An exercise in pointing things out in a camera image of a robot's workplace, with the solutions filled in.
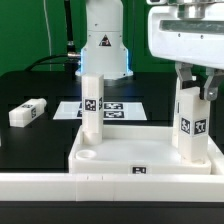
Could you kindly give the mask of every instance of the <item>black label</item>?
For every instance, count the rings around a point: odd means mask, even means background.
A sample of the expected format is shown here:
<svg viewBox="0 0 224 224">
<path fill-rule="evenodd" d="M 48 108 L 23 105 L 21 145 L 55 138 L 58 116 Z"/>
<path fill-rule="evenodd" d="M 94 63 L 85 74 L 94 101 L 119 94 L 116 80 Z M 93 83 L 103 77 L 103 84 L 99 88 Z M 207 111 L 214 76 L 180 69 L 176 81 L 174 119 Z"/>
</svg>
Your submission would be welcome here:
<svg viewBox="0 0 224 224">
<path fill-rule="evenodd" d="M 101 46 L 101 47 L 111 47 L 111 43 L 110 43 L 107 35 L 104 36 L 104 38 L 100 42 L 100 45 L 99 46 Z"/>
<path fill-rule="evenodd" d="M 36 108 L 33 108 L 33 109 L 31 110 L 31 117 L 34 118 L 34 117 L 36 117 L 36 116 L 37 116 L 37 110 L 36 110 Z"/>
<path fill-rule="evenodd" d="M 133 174 L 146 174 L 146 167 L 132 167 Z"/>
<path fill-rule="evenodd" d="M 103 98 L 101 97 L 101 98 L 99 99 L 99 110 L 101 110 L 102 107 L 103 107 Z"/>
<path fill-rule="evenodd" d="M 200 120 L 200 121 L 196 121 L 194 123 L 194 134 L 198 135 L 198 134 L 203 134 L 206 133 L 207 131 L 207 121 L 206 119 Z"/>
<path fill-rule="evenodd" d="M 21 107 L 23 107 L 23 108 L 31 108 L 31 107 L 33 107 L 33 105 L 31 105 L 31 104 L 24 104 Z"/>
<path fill-rule="evenodd" d="M 191 132 L 191 122 L 185 118 L 181 118 L 181 131 L 190 134 Z"/>
<path fill-rule="evenodd" d="M 96 100 L 85 99 L 85 111 L 96 111 Z"/>
<path fill-rule="evenodd" d="M 104 111 L 104 118 L 124 119 L 124 112 L 123 111 Z"/>
<path fill-rule="evenodd" d="M 105 103 L 104 109 L 107 110 L 123 110 L 123 103 Z"/>
</svg>

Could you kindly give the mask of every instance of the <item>blue light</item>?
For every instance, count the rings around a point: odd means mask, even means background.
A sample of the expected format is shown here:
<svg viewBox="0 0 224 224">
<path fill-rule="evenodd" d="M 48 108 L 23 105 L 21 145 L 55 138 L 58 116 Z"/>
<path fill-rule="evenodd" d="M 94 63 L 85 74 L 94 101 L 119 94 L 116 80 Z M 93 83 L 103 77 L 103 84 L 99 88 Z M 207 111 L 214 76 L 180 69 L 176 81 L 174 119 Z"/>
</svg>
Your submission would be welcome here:
<svg viewBox="0 0 224 224">
<path fill-rule="evenodd" d="M 129 72 L 129 51 L 127 49 L 127 73 Z"/>
<path fill-rule="evenodd" d="M 83 73 L 83 49 L 81 50 L 81 74 Z"/>
</svg>

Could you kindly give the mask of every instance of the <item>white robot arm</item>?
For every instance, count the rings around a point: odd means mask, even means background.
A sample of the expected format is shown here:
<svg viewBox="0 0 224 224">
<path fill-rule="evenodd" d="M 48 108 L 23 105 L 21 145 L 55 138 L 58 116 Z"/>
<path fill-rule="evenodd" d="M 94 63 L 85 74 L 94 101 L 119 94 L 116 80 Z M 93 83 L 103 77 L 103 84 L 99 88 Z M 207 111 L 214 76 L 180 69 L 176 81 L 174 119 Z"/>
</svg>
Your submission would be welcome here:
<svg viewBox="0 0 224 224">
<path fill-rule="evenodd" d="M 86 0 L 87 43 L 81 53 L 81 69 L 76 73 L 104 75 L 119 80 L 133 75 L 128 50 L 123 45 L 123 4 L 120 0 Z"/>
</svg>

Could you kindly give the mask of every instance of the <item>white base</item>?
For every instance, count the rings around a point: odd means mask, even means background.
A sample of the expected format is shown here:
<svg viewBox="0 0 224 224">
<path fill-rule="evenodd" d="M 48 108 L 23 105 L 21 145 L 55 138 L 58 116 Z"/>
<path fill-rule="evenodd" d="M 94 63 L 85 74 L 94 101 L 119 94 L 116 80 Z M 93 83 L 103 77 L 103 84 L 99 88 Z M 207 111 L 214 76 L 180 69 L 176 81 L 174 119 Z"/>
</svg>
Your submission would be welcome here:
<svg viewBox="0 0 224 224">
<path fill-rule="evenodd" d="M 95 74 L 104 74 L 104 80 L 119 80 L 123 78 L 130 78 L 133 76 L 133 71 L 128 70 L 128 72 L 93 72 Z M 76 71 L 76 76 L 82 77 L 83 75 L 87 74 L 87 72 L 81 72 L 81 69 Z"/>
<path fill-rule="evenodd" d="M 83 143 L 80 127 L 69 157 L 70 173 L 133 174 L 140 168 L 146 174 L 210 174 L 208 158 L 194 163 L 182 159 L 171 138 L 172 128 L 109 125 L 104 126 L 103 142 L 90 146 Z"/>
<path fill-rule="evenodd" d="M 148 138 L 151 129 L 153 132 L 151 132 L 150 138 L 154 141 L 155 146 L 161 138 L 168 140 L 172 134 L 172 128 L 168 127 L 106 126 L 104 138 L 110 136 L 110 139 L 117 140 L 120 133 L 114 132 L 116 128 L 123 131 L 123 141 L 130 138 L 134 128 L 144 130 L 142 133 L 136 131 L 135 139 L 138 141 Z M 69 156 L 70 174 L 0 174 L 0 201 L 224 202 L 224 156 L 210 138 L 208 141 L 208 157 L 212 163 L 212 175 L 131 175 L 127 173 L 102 174 L 102 172 L 101 174 L 74 174 L 72 173 L 74 168 L 72 162 L 75 159 L 74 148 L 80 145 L 81 137 L 80 129 Z M 97 158 L 94 153 L 87 153 L 87 156 Z M 162 161 L 165 161 L 164 158 L 167 155 L 161 154 L 160 156 L 163 159 Z M 110 157 L 110 160 L 107 162 L 108 164 L 115 162 L 115 158 Z"/>
</svg>

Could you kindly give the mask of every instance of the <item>black table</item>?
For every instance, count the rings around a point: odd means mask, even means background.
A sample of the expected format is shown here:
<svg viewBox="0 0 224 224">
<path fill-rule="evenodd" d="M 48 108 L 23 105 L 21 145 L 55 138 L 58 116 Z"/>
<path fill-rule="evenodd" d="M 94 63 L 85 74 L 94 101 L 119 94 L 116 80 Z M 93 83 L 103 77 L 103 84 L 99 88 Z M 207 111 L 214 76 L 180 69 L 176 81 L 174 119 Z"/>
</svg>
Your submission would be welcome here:
<svg viewBox="0 0 224 224">
<path fill-rule="evenodd" d="M 147 121 L 106 124 L 172 126 L 175 74 L 137 73 L 105 87 L 105 101 L 142 102 Z M 8 112 L 45 98 L 46 112 L 25 128 L 9 126 Z M 210 136 L 224 151 L 224 97 L 212 103 Z M 53 120 L 61 101 L 81 101 L 80 83 L 63 72 L 10 72 L 0 78 L 0 172 L 68 172 L 80 120 Z M 223 223 L 224 203 L 0 202 L 1 223 Z"/>
</svg>

